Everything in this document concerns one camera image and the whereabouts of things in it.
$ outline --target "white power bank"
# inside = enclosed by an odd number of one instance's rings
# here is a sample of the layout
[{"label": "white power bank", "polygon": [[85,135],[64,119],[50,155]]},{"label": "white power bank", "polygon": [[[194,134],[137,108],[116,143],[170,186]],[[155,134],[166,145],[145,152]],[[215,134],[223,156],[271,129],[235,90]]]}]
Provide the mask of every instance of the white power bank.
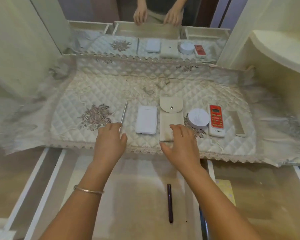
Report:
[{"label": "white power bank", "polygon": [[157,132],[157,114],[158,109],[156,106],[139,105],[136,118],[136,133],[155,134]]}]

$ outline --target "metal stick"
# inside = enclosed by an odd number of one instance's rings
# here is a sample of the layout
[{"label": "metal stick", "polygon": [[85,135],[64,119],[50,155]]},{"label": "metal stick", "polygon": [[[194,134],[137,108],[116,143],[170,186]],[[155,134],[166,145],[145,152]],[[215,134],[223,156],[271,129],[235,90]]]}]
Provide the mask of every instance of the metal stick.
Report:
[{"label": "metal stick", "polygon": [[124,122],[124,116],[126,115],[127,106],[128,106],[128,102],[126,102],[126,105],[124,106],[124,110],[123,110],[123,114],[122,114],[122,118],[121,118],[121,124],[122,124],[122,126],[124,125],[123,122]]}]

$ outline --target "remote control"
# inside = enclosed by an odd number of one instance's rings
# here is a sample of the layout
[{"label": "remote control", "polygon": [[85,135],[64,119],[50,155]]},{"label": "remote control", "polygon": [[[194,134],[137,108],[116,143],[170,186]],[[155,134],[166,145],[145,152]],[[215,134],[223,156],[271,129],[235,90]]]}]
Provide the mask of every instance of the remote control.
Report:
[{"label": "remote control", "polygon": [[208,114],[210,116],[209,135],[223,138],[226,131],[223,126],[223,117],[221,107],[218,105],[208,105]]}]

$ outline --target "pen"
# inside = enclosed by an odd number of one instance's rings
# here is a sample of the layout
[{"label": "pen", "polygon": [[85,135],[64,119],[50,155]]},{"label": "pen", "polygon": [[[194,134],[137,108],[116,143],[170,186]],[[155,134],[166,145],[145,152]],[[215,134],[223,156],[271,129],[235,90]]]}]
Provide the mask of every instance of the pen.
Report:
[{"label": "pen", "polygon": [[124,106],[124,110],[123,110],[123,114],[122,114],[122,118],[121,118],[121,124],[122,124],[122,126],[123,126],[123,122],[124,122],[124,116],[125,116],[126,110],[127,110],[127,105],[128,105],[128,102],[126,102],[126,105]]},{"label": "pen", "polygon": [[172,192],[171,192],[171,184],[167,184],[168,190],[168,212],[169,212],[169,222],[173,223],[173,210],[172,210]]}]

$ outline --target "silver bangle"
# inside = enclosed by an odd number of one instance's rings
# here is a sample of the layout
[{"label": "silver bangle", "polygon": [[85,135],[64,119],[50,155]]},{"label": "silver bangle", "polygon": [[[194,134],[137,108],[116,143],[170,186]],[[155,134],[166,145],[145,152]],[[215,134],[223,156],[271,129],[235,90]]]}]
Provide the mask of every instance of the silver bangle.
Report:
[{"label": "silver bangle", "polygon": [[86,193],[97,194],[97,195],[98,194],[102,195],[104,193],[104,191],[91,191],[91,190],[83,189],[83,188],[78,187],[78,185],[75,185],[73,187],[73,190],[80,190],[80,191],[83,191]]}]

